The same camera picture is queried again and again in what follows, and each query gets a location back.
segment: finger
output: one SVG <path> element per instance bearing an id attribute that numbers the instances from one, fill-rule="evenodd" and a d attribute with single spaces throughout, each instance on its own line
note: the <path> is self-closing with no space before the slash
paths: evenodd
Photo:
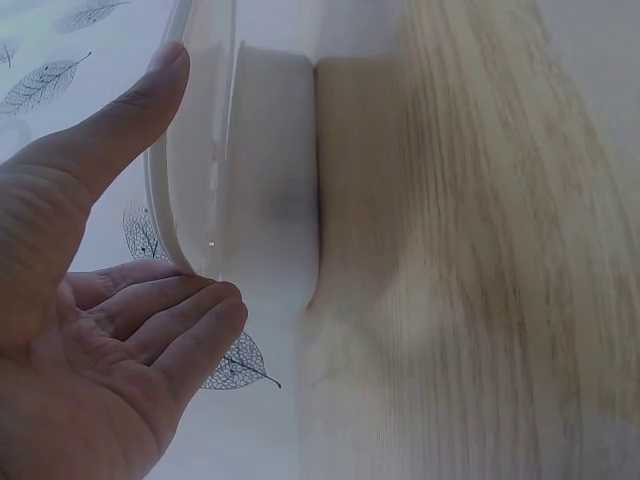
<path id="1" fill-rule="evenodd" d="M 163 260 L 140 260 L 98 272 L 70 273 L 65 281 L 73 291 L 76 306 L 89 310 L 131 285 L 178 275 L 180 270 Z"/>
<path id="2" fill-rule="evenodd" d="M 132 285 L 87 315 L 111 337 L 126 340 L 155 314 L 184 302 L 212 283 L 205 278 L 180 276 Z"/>
<path id="3" fill-rule="evenodd" d="M 149 365 L 171 342 L 228 298 L 242 300 L 235 285 L 225 282 L 211 285 L 175 307 L 151 317 L 126 343 L 135 358 Z"/>
<path id="4" fill-rule="evenodd" d="M 113 180 L 166 131 L 189 78 L 189 54 L 173 43 L 158 52 L 149 71 L 128 92 L 73 128 L 34 142 L 54 155 L 19 155 L 9 165 L 43 167 L 97 200 Z"/>
<path id="5" fill-rule="evenodd" d="M 14 266 L 28 265 L 24 275 L 42 280 L 26 294 L 40 298 L 57 288 L 80 245 L 93 203 L 167 129 L 188 76 L 186 50 L 169 47 L 122 97 L 0 166 L 0 223 L 11 225 L 19 236 L 10 265 L 0 263 L 0 281 L 4 272 L 20 274 L 13 272 Z"/>
<path id="6" fill-rule="evenodd" d="M 154 362 L 183 411 L 202 383 L 235 342 L 247 320 L 247 307 L 228 298 L 176 338 Z"/>

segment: white plastic container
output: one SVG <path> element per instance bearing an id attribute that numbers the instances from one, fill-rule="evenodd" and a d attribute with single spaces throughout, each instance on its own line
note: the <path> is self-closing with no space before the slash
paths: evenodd
<path id="1" fill-rule="evenodd" d="M 236 53 L 234 26 L 235 0 L 176 3 L 165 41 L 184 42 L 191 77 L 145 155 L 151 217 L 185 273 L 236 283 L 252 317 L 295 316 L 319 262 L 313 67 L 289 53 Z"/>

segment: skin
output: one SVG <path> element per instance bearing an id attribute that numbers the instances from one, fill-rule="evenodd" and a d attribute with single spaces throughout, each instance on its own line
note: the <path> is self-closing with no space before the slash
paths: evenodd
<path id="1" fill-rule="evenodd" d="M 140 479 L 247 318 L 228 283 L 156 261 L 68 274 L 95 201 L 166 130 L 189 55 L 0 166 L 0 478 Z"/>

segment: printed leaf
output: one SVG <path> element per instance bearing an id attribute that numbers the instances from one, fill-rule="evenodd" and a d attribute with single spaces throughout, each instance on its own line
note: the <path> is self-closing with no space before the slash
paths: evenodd
<path id="1" fill-rule="evenodd" d="M 156 235 L 151 213 L 146 206 L 131 204 L 124 212 L 123 224 L 127 246 L 135 260 L 159 258 L 170 261 L 169 255 Z"/>
<path id="2" fill-rule="evenodd" d="M 78 65 L 89 55 L 91 53 L 77 62 L 63 60 L 33 70 L 9 90 L 0 102 L 0 113 L 15 116 L 51 103 L 67 91 L 76 76 Z"/>
<path id="3" fill-rule="evenodd" d="M 262 353 L 253 339 L 243 333 L 222 358 L 215 372 L 204 382 L 205 390 L 235 390 L 251 385 L 257 380 L 267 379 L 282 388 L 282 385 L 267 375 Z"/>
<path id="4" fill-rule="evenodd" d="M 0 40 L 0 64 L 8 63 L 11 68 L 13 57 L 20 49 L 20 41 L 16 39 Z"/>
<path id="5" fill-rule="evenodd" d="M 72 33 L 95 25 L 111 15 L 116 8 L 131 2 L 118 0 L 91 0 L 58 19 L 53 29 L 56 33 Z"/>

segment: light wood surface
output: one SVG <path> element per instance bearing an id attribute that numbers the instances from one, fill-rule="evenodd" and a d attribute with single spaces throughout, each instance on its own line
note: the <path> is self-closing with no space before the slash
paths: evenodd
<path id="1" fill-rule="evenodd" d="M 303 478 L 638 478 L 640 130 L 609 122 L 640 102 L 589 110 L 608 83 L 572 77 L 552 2 L 341 2 L 312 42 Z"/>

